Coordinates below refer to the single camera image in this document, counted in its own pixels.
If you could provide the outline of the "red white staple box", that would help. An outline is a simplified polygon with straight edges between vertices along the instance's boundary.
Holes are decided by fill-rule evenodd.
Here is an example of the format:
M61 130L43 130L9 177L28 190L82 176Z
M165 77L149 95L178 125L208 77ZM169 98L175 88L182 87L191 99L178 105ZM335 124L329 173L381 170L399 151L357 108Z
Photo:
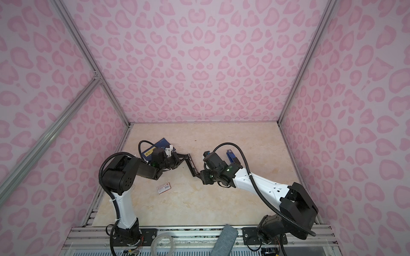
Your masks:
M157 187L157 191L158 191L159 195L161 195L161 194L163 194L163 193L165 193L169 190L171 190L170 182L166 182L166 183L160 185L159 187Z

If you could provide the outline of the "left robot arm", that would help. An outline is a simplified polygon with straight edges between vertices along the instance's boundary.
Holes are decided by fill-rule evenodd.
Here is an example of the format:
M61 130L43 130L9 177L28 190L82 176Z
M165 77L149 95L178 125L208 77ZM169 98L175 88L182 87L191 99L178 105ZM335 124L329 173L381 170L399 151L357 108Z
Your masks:
M189 154L179 154L171 148L153 149L148 160L118 152L103 162L98 174L99 184L109 195L116 214L111 238L120 237L134 243L141 239L139 221L129 194L136 177L158 180L165 171L174 170L183 162L193 167Z

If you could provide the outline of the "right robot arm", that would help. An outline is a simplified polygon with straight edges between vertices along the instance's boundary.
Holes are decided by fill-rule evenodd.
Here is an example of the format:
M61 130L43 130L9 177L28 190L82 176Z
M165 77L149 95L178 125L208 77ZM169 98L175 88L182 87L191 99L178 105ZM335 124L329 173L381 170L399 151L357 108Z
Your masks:
M287 233L300 240L316 236L312 227L318 208L301 184L284 185L268 180L251 173L237 160L226 163L216 152L204 152L203 161L204 169L200 172L203 184L217 183L248 191L274 212L274 215L265 215L256 227L257 238L263 244L279 240Z

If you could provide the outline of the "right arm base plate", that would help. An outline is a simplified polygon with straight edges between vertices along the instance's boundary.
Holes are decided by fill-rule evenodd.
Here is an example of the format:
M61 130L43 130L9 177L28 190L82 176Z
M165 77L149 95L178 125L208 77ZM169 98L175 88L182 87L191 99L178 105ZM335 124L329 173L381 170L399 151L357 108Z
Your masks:
M288 240L286 235L281 239L280 235L276 235L275 237L268 237L266 234L259 233L256 227L243 227L241 228L242 231L242 239L245 245L280 245L288 244Z

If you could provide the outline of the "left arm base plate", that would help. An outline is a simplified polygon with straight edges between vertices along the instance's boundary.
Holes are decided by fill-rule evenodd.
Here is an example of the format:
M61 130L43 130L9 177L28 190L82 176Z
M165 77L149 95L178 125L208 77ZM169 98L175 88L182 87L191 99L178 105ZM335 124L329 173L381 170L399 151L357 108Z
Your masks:
M156 238L158 230L156 228L143 228L140 230L140 235L137 238L126 237L120 233L114 232L113 243L114 247L137 247L151 246Z

